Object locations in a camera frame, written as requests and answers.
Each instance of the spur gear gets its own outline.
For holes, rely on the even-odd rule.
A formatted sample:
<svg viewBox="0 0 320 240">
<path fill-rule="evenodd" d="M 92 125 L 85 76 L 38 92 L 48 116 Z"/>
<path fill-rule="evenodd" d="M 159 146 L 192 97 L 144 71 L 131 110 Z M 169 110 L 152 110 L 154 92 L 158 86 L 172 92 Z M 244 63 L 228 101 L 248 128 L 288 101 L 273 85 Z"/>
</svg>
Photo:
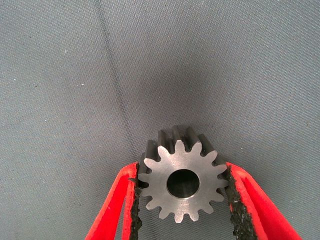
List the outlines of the spur gear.
<svg viewBox="0 0 320 240">
<path fill-rule="evenodd" d="M 227 166 L 215 165 L 217 151 L 202 134 L 197 136 L 192 128 L 181 134 L 172 128 L 172 138 L 164 131 L 158 133 L 158 143 L 149 141 L 141 161 L 138 179 L 148 183 L 141 189 L 141 196 L 151 196 L 146 204 L 148 210 L 161 207 L 159 218 L 174 213 L 176 223 L 181 223 L 188 214 L 193 221 L 199 219 L 198 211 L 211 214 L 210 201 L 222 202 L 219 188 L 228 181 L 218 179 Z"/>
</svg>

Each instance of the steel gear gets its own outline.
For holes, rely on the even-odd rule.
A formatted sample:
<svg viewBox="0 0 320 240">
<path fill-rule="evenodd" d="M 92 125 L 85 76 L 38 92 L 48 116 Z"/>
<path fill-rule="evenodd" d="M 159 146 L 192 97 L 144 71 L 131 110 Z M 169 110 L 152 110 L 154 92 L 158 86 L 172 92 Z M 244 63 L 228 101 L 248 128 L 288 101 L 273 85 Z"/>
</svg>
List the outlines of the steel gear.
<svg viewBox="0 0 320 240">
<path fill-rule="evenodd" d="M 227 167 L 213 164 L 217 151 L 192 128 L 181 134 L 173 127 L 172 138 L 161 130 L 158 143 L 148 142 L 138 174 L 140 181 L 148 183 L 141 189 L 141 196 L 152 197 L 146 205 L 148 210 L 161 207 L 161 219 L 174 213 L 176 223 L 181 223 L 185 214 L 197 221 L 199 210 L 208 214 L 214 211 L 210 201 L 224 200 L 217 189 L 226 187 L 228 181 L 218 179 L 218 175 Z"/>
</svg>

